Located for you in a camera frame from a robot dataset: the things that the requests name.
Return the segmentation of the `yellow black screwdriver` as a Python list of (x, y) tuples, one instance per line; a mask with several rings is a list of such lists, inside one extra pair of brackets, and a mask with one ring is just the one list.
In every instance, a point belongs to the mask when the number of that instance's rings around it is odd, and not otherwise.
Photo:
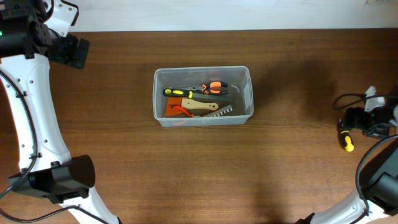
[(342, 119), (338, 121), (338, 139), (340, 141), (341, 146), (347, 152), (354, 151), (354, 143), (350, 136), (350, 128), (347, 127)]

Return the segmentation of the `metal file yellow black handle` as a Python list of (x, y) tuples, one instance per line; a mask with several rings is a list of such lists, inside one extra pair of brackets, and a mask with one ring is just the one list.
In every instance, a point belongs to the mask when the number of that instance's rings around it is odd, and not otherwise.
[(224, 95), (206, 95), (202, 93), (195, 93), (191, 90), (179, 90), (173, 88), (165, 88), (162, 94), (166, 97), (186, 97), (189, 99), (197, 100), (218, 100), (218, 101), (234, 101), (234, 98)]

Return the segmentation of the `clear plastic container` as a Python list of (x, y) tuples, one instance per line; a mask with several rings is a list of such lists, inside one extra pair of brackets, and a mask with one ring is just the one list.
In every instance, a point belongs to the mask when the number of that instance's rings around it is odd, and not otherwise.
[[(232, 105), (232, 112), (219, 117), (204, 118), (214, 111), (190, 110), (189, 118), (185, 114), (166, 116), (165, 109), (168, 98), (162, 94), (165, 88), (184, 90), (185, 87), (200, 86), (203, 83), (224, 82), (228, 84), (228, 94), (234, 101), (203, 100), (204, 103), (217, 103), (219, 109)], [(177, 127), (176, 121), (191, 121), (193, 126), (244, 124), (254, 112), (252, 84), (249, 70), (244, 66), (224, 67), (191, 67), (191, 68), (161, 68), (156, 70), (153, 84), (154, 118), (163, 127)]]

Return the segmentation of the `orange scraper wooden handle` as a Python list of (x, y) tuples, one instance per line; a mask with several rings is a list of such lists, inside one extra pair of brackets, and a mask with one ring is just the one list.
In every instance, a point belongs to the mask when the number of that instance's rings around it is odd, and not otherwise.
[(204, 103), (196, 100), (192, 100), (185, 97), (177, 97), (177, 98), (168, 98), (165, 115), (166, 116), (176, 116), (183, 114), (179, 110), (175, 110), (172, 107), (178, 105), (184, 107), (188, 112), (190, 110), (209, 110), (216, 111), (219, 106), (217, 103)]

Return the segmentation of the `small red cutting pliers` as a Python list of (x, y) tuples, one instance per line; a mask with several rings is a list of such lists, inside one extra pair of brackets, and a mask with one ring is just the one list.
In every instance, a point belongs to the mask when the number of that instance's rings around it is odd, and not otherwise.
[[(183, 114), (187, 115), (189, 118), (193, 117), (193, 114), (189, 113), (184, 107), (175, 105), (172, 107), (175, 110), (179, 110)], [(184, 121), (176, 121), (172, 123), (173, 126), (193, 126), (191, 121), (184, 120)]]

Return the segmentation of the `long nose pliers orange black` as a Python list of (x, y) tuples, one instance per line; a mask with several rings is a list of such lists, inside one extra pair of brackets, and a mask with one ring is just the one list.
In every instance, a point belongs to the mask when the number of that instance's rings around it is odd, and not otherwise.
[(226, 95), (228, 94), (228, 84), (224, 82), (210, 82), (203, 83), (200, 86), (185, 87), (184, 90), (190, 90), (195, 93), (201, 93), (205, 95)]

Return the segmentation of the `orange socket bit holder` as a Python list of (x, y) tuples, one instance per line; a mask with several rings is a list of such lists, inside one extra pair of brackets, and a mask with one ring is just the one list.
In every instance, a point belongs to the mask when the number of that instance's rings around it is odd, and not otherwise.
[(228, 105), (228, 106), (225, 106), (217, 111), (214, 111), (210, 114), (205, 115), (204, 118), (224, 116), (225, 114), (232, 112), (232, 110), (233, 110), (232, 105)]

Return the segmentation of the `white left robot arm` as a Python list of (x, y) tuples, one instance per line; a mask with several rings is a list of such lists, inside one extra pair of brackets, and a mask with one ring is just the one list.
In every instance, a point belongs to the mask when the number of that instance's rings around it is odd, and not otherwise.
[(46, 198), (80, 223), (119, 223), (95, 189), (90, 156), (72, 157), (58, 127), (50, 63), (82, 69), (90, 43), (69, 34), (79, 16), (67, 1), (1, 2), (1, 83), (19, 143), (9, 190)]

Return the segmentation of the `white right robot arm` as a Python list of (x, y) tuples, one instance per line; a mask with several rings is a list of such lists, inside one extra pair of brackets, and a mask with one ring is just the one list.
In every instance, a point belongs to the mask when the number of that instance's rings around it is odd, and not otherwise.
[(352, 129), (362, 130), (378, 142), (356, 168), (354, 191), (328, 210), (312, 213), (298, 223), (369, 223), (397, 215), (397, 134), (390, 133), (397, 127), (397, 103), (379, 98), (374, 103), (366, 100), (364, 107), (355, 104), (334, 107), (345, 110), (338, 127), (341, 146), (353, 151)]

